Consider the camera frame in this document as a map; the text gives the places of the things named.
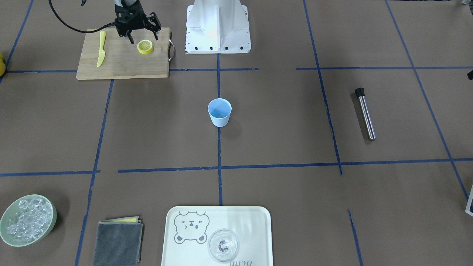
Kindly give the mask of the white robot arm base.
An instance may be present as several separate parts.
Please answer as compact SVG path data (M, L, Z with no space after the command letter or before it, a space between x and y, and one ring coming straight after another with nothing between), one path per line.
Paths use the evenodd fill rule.
M247 6L239 0L196 0L187 7L187 54L250 53Z

